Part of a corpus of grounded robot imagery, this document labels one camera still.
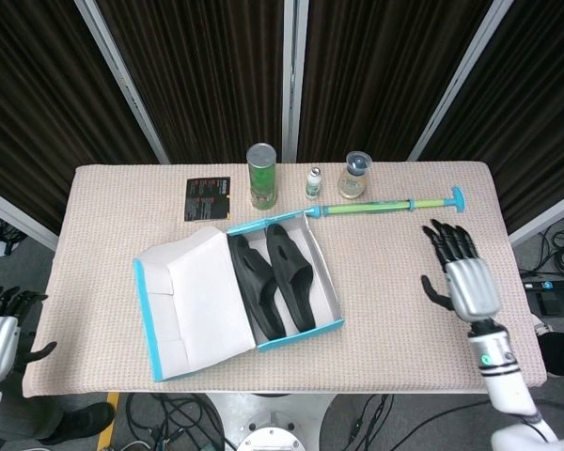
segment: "green cylindrical can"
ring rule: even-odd
[[[258,210],[268,210],[277,199],[275,183],[275,150],[266,143],[257,143],[246,152],[251,179],[251,202]]]

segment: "shoe box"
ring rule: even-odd
[[[271,263],[265,232],[271,224],[284,227],[313,269],[309,304],[315,320],[315,328],[299,332],[278,289],[274,302],[286,336],[274,340],[243,302],[227,240],[243,234]],[[236,225],[227,233],[205,226],[184,240],[149,248],[133,267],[155,381],[187,376],[250,350],[274,350],[344,323],[322,251],[302,211]]]

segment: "small glass bottle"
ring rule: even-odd
[[[351,152],[347,155],[347,167],[338,177],[338,192],[347,199],[359,197],[368,185],[368,168],[372,159],[364,152]]]
[[[305,187],[305,195],[307,199],[313,200],[320,195],[321,189],[321,171],[318,167],[312,167],[307,175],[307,185]]]

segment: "black slide sandal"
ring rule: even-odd
[[[244,305],[269,340],[286,336],[282,318],[274,303],[278,286],[272,267],[259,251],[249,247],[243,235],[227,237],[227,243]]]
[[[309,303],[313,268],[282,225],[268,226],[266,238],[275,281],[289,307],[294,324],[300,332],[315,329],[316,322]]]

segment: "bottle cap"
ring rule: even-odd
[[[347,155],[347,170],[354,176],[363,176],[368,172],[372,158],[365,152],[350,152]]]
[[[253,167],[270,167],[275,163],[275,150],[267,143],[257,143],[246,152],[246,161]]]

